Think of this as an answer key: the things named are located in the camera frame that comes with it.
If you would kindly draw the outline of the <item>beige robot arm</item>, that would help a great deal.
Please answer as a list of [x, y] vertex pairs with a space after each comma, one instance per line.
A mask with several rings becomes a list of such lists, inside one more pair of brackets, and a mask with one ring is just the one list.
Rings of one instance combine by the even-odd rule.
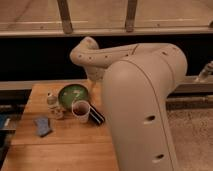
[[183, 51], [170, 43], [101, 49], [86, 37], [70, 59], [102, 85], [102, 108], [119, 171], [180, 171], [166, 99], [186, 75]]

